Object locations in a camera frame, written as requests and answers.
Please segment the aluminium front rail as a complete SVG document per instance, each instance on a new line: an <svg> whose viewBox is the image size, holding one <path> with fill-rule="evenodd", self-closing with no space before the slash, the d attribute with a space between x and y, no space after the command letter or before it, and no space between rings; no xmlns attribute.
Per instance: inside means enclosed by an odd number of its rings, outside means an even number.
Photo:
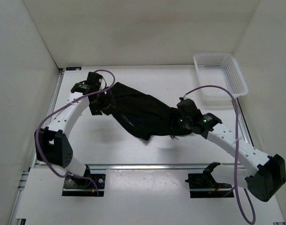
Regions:
<svg viewBox="0 0 286 225"><path fill-rule="evenodd" d="M209 164L89 164L91 170L205 169Z"/></svg>

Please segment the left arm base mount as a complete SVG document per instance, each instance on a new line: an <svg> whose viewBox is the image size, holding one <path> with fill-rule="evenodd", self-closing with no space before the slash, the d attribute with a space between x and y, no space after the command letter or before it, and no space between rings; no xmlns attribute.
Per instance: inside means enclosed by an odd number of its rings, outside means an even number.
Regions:
<svg viewBox="0 0 286 225"><path fill-rule="evenodd" d="M84 176L90 179L80 179L68 175L64 180L62 196L104 197L106 174L92 173L87 168Z"/></svg>

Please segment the white plastic mesh basket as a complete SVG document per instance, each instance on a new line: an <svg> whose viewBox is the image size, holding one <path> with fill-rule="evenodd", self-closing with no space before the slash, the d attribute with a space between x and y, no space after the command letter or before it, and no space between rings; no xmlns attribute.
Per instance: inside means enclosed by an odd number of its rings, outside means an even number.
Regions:
<svg viewBox="0 0 286 225"><path fill-rule="evenodd" d="M233 55L229 53L200 53L194 55L193 60L201 86L223 87L234 98L248 94L247 84ZM201 95L208 105L226 106L231 101L231 97L218 88L203 88Z"/></svg>

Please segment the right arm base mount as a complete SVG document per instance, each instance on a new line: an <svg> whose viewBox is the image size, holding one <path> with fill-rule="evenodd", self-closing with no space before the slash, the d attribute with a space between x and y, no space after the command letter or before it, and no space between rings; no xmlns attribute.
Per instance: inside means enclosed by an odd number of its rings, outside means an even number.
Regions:
<svg viewBox="0 0 286 225"><path fill-rule="evenodd" d="M189 184L190 198L233 198L234 187L227 183L217 183L212 176L220 163L213 162L202 173L189 173L185 180Z"/></svg>

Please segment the black shorts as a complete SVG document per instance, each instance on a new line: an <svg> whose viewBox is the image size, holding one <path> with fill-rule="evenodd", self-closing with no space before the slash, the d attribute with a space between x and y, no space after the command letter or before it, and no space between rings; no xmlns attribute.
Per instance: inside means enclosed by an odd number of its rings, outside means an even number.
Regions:
<svg viewBox="0 0 286 225"><path fill-rule="evenodd" d="M178 124L178 109L119 82L110 90L116 107L112 110L102 110L102 113L111 114L131 135L148 141L151 136L174 138L192 133Z"/></svg>

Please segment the aluminium right rail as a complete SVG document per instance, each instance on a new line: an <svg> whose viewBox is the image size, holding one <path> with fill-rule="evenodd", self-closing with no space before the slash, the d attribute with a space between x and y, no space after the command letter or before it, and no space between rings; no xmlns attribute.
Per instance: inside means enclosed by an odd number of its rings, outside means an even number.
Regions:
<svg viewBox="0 0 286 225"><path fill-rule="evenodd" d="M236 102L237 111L238 111L237 114L238 114L238 125L239 125L239 134L240 134L239 137L241 137L245 142L253 146L253 141L252 141L252 138L251 138L251 135L250 135L250 132L249 132L249 129L248 129L245 117L243 115L242 108L241 108L238 98L235 100L235 102Z"/></svg>

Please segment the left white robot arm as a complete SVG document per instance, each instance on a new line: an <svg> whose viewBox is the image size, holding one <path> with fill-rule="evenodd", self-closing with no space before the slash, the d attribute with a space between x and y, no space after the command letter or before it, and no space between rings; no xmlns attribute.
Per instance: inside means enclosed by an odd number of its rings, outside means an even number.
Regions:
<svg viewBox="0 0 286 225"><path fill-rule="evenodd" d="M87 80L76 83L66 104L48 115L35 131L37 160L44 162L57 176L72 176L85 188L91 183L88 167L73 155L69 135L82 112L97 102L99 94L109 91L115 83L111 71L90 72Z"/></svg>

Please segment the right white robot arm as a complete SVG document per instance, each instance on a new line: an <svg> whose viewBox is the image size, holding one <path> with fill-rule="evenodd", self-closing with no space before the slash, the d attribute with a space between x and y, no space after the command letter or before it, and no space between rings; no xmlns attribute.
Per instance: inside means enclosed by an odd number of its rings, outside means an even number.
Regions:
<svg viewBox="0 0 286 225"><path fill-rule="evenodd" d="M212 113L202 114L191 99L181 98L177 108L181 115L180 125L216 144L244 166L238 171L219 162L210 163L203 171L206 186L212 188L218 183L237 185L258 200L267 202L285 184L286 165L280 155L270 156L238 139L221 119Z"/></svg>

